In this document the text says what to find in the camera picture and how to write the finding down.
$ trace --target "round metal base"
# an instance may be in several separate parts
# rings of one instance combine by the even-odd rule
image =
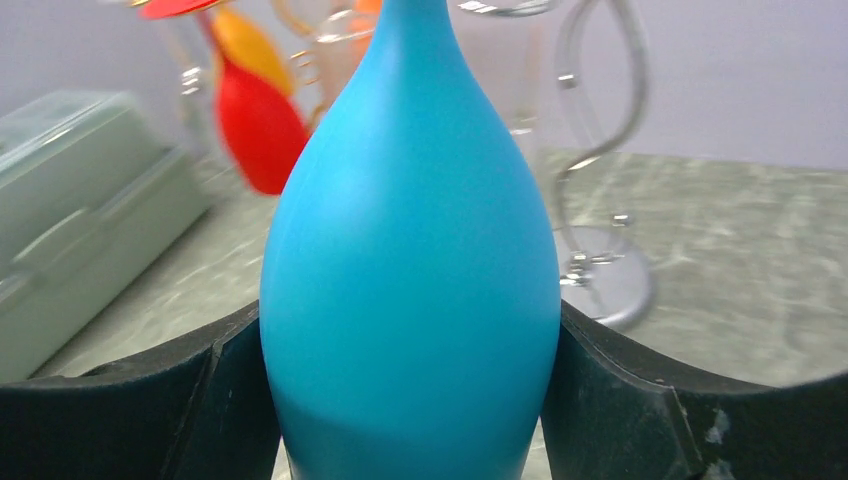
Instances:
[[[650,309],[656,285],[648,258],[633,243],[613,232],[595,227],[571,227],[580,248],[588,256],[600,255],[614,246],[621,258],[593,265],[587,286],[562,285],[562,299],[589,318],[614,330],[633,326]],[[560,271],[568,268],[571,253],[557,235]]]

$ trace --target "gray wall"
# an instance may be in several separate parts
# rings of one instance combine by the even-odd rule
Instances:
[[[315,8],[319,2],[301,0]],[[553,58],[565,10],[541,20],[542,54]],[[638,0],[655,73],[647,123],[628,151],[771,164],[848,168],[848,2],[845,0]],[[266,0],[240,8],[287,53],[302,45]],[[508,109],[522,79],[517,60],[537,21],[488,20],[454,12],[463,49],[496,106]],[[588,90],[605,128],[624,110],[628,87],[621,37],[606,9],[591,21],[585,48]],[[179,131],[179,68],[155,30],[134,12],[96,0],[3,0],[0,112],[59,87],[132,89],[157,125]],[[573,146],[552,62],[539,104],[547,143]],[[305,90],[299,100],[315,101]]]

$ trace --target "blue object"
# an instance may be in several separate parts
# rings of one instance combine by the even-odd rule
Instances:
[[[266,247],[260,329],[298,480],[516,480],[559,272],[444,0],[386,0]]]

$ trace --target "gray marble surface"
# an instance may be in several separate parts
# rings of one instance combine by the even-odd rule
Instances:
[[[216,202],[39,375],[78,375],[193,330],[254,300],[276,199],[201,164]],[[626,156],[579,172],[575,223],[603,225],[610,192],[637,217],[658,294],[627,332],[730,377],[787,385],[848,369],[848,175]],[[280,455],[275,479],[287,479]],[[549,479],[533,441],[525,479]]]

